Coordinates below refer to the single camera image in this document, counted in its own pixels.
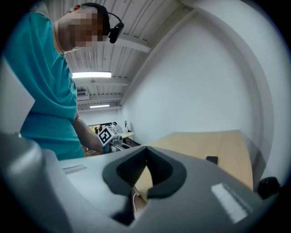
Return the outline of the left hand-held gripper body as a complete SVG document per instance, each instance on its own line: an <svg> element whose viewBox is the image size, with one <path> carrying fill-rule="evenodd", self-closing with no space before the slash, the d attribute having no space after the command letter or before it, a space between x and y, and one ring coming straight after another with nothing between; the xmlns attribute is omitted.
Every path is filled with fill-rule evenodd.
<svg viewBox="0 0 291 233"><path fill-rule="evenodd" d="M98 138L103 146L104 154L123 151L131 148L130 145L123 142L123 133L117 133L112 127L105 127Z"/></svg>

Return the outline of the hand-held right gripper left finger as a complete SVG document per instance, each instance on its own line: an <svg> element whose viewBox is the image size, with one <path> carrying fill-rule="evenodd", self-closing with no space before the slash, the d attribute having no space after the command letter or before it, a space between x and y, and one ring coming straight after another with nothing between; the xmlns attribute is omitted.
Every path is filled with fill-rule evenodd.
<svg viewBox="0 0 291 233"><path fill-rule="evenodd" d="M146 226L134 217L131 191L111 166L137 158L145 147L96 157L58 161L42 150L43 226Z"/></svg>

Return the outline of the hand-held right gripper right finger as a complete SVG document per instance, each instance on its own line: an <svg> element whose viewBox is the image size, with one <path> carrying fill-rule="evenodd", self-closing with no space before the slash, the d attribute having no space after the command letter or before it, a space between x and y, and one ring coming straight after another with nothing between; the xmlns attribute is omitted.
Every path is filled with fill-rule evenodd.
<svg viewBox="0 0 291 233"><path fill-rule="evenodd" d="M217 165L147 147L154 186L133 233L267 233L278 196L261 199Z"/></svg>

